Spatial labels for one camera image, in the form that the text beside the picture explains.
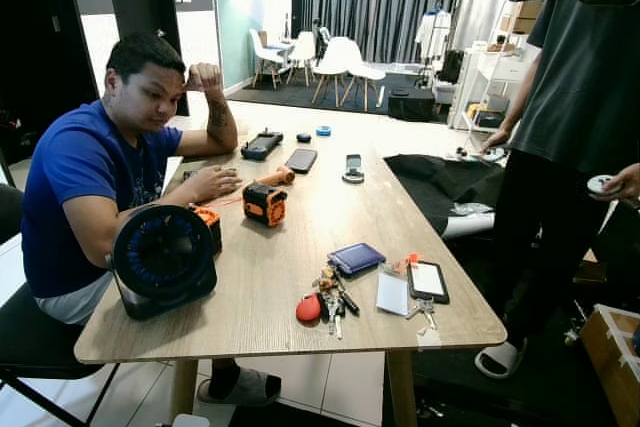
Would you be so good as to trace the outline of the phone on round stand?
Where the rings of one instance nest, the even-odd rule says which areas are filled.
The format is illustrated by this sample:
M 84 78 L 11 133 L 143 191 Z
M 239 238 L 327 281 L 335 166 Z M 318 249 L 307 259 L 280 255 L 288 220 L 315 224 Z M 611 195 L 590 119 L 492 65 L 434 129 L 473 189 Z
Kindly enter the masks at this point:
M 361 184 L 365 181 L 364 158 L 361 154 L 348 154 L 346 157 L 346 167 L 342 174 L 342 179 L 346 183 Z

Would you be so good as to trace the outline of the white card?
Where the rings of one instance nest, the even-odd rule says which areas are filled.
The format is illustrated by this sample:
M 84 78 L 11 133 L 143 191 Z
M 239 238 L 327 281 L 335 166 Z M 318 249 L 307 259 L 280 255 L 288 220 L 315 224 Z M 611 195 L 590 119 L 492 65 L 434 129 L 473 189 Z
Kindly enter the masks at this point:
M 410 286 L 394 273 L 378 273 L 378 293 L 375 300 L 380 311 L 407 316 L 410 313 Z

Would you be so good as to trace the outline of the white shelf unit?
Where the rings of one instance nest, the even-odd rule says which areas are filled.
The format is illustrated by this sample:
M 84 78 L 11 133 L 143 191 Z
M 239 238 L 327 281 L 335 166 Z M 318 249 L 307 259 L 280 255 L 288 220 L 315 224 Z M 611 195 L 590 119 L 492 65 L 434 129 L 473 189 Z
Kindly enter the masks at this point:
M 538 47 L 520 44 L 512 51 L 490 52 L 476 44 L 463 53 L 460 79 L 454 89 L 448 125 L 492 133 L 507 117 Z

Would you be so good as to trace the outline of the black handheld controller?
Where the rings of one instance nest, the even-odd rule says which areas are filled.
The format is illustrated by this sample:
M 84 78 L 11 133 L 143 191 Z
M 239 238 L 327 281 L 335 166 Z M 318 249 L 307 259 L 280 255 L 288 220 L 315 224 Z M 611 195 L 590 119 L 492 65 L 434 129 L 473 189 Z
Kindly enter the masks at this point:
M 283 142 L 284 135 L 282 133 L 274 133 L 274 131 L 264 130 L 250 140 L 244 143 L 239 149 L 244 159 L 253 159 L 253 161 L 265 161 Z

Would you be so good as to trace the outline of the black chair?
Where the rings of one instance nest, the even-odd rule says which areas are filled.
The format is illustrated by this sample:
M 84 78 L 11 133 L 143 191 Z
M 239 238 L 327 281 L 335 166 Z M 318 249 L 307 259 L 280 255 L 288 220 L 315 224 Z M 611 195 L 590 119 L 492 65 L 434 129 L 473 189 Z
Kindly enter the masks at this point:
M 0 305 L 0 390 L 10 387 L 70 427 L 90 427 L 119 371 L 119 364 L 111 368 L 108 380 L 84 419 L 59 407 L 23 381 L 24 378 L 82 380 L 99 372 L 100 364 L 82 364 L 74 357 L 74 344 L 82 330 L 81 326 L 64 325 L 42 312 L 29 286 L 20 285 Z

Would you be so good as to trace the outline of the cardboard box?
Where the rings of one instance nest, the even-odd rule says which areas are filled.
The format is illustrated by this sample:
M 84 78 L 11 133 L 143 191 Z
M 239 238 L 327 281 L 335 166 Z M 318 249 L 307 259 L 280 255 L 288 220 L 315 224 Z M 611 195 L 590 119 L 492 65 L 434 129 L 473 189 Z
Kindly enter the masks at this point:
M 637 313 L 596 304 L 580 334 L 618 427 L 639 427 L 639 355 L 634 345 L 639 325 Z

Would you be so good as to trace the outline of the key bunch with red fob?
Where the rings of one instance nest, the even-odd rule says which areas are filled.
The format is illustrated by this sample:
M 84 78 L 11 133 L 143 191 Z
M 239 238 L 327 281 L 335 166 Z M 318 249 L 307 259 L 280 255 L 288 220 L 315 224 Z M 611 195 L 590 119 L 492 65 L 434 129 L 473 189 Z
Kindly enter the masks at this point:
M 348 316 L 358 316 L 360 308 L 349 294 L 349 291 L 340 276 L 335 272 L 335 280 L 339 286 L 329 293 L 317 293 L 312 282 L 311 293 L 302 296 L 300 302 L 294 308 L 294 317 L 302 325 L 320 325 L 324 323 L 328 328 L 328 334 L 337 339 L 343 339 L 343 323 Z

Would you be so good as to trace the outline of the blue wallet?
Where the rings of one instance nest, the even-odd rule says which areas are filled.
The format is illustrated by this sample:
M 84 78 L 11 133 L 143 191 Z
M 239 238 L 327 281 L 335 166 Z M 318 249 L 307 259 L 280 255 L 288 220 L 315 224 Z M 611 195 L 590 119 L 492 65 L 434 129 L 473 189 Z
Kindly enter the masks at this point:
M 328 263 L 339 276 L 344 279 L 360 275 L 371 268 L 387 262 L 384 254 L 370 247 L 367 243 L 356 243 L 349 247 L 340 248 L 326 255 Z

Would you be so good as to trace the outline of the small orange black device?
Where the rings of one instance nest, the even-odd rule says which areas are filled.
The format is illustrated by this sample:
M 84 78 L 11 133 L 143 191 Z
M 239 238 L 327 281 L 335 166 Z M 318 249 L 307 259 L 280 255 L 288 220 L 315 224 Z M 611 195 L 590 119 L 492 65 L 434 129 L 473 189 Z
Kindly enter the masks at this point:
M 191 206 L 189 207 L 196 213 L 202 221 L 209 227 L 211 240 L 212 240 L 212 254 L 218 255 L 221 253 L 221 216 L 214 209 L 207 208 L 205 206 Z

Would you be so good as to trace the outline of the black box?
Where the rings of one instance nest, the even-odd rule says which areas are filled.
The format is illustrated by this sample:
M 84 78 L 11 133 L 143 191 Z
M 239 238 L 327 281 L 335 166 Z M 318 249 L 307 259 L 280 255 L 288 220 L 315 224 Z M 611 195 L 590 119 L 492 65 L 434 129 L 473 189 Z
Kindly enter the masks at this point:
M 393 119 L 411 122 L 435 120 L 435 97 L 429 90 L 393 89 L 388 99 L 387 115 Z

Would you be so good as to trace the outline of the dark rug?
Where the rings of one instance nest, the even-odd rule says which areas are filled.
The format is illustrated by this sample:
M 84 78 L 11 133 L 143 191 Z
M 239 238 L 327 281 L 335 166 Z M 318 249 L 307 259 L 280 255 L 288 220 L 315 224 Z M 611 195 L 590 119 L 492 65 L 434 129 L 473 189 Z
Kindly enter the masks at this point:
M 416 88 L 415 81 L 419 79 L 419 76 L 396 74 L 396 72 L 389 72 L 387 78 L 381 83 L 379 94 L 370 95 L 370 112 L 376 113 L 376 115 L 387 115 L 388 113 L 388 99 L 390 92 L 393 89 L 407 89 Z M 312 95 L 314 95 L 317 85 L 317 78 L 311 81 L 310 87 L 306 87 L 301 81 L 291 81 L 291 83 L 280 83 L 278 89 L 273 89 L 269 80 L 261 80 L 256 88 L 244 88 L 238 90 L 237 93 L 230 94 L 230 98 L 233 101 L 243 102 L 255 102 L 262 104 L 283 104 L 283 106 L 292 107 L 307 107 L 315 108 L 315 110 L 334 110 L 334 111 L 346 111 L 364 113 L 361 111 L 362 97 L 361 92 L 356 87 L 355 90 L 346 99 L 346 103 L 343 104 L 339 110 L 334 108 L 334 90 L 326 85 L 325 92 L 320 94 L 320 101 L 316 104 L 311 104 Z M 435 113 L 436 117 L 431 124 L 444 124 L 448 120 L 449 113 L 451 113 L 452 98 L 456 85 L 448 83 L 448 81 L 435 81 L 431 85 L 429 92 L 434 94 L 435 97 Z

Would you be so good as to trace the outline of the black round fan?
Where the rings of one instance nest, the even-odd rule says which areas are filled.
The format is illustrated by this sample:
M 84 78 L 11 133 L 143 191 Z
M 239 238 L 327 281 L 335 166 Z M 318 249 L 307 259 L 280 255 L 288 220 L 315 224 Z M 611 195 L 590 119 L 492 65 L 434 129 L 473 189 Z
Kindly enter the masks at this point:
M 189 206 L 147 204 L 108 257 L 125 313 L 151 319 L 209 295 L 218 281 L 209 227 Z

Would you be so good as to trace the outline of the black cloth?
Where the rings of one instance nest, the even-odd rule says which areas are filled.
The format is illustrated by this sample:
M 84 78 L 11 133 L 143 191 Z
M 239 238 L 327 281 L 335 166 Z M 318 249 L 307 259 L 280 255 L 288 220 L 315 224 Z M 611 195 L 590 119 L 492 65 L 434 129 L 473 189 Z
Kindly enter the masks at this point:
M 504 174 L 498 163 L 454 162 L 428 154 L 396 154 L 384 161 L 439 235 L 454 203 L 497 209 Z

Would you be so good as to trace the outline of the white round controller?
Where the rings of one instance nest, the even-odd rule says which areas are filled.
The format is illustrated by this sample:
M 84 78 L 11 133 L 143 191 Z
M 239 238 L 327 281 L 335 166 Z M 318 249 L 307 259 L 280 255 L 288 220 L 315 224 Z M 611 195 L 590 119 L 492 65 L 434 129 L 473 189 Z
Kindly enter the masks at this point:
M 620 190 L 620 186 L 612 186 L 614 177 L 612 175 L 602 174 L 590 177 L 586 181 L 586 189 L 595 197 L 608 197 Z

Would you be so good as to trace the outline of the black smartphone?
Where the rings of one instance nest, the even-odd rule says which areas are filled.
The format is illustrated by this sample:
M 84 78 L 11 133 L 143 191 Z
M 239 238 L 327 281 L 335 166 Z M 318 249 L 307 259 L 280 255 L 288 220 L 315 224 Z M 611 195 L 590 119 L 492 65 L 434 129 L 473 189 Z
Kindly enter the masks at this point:
M 285 167 L 289 168 L 294 174 L 308 174 L 317 158 L 317 152 L 314 149 L 297 148 L 291 153 L 291 156 L 285 161 Z

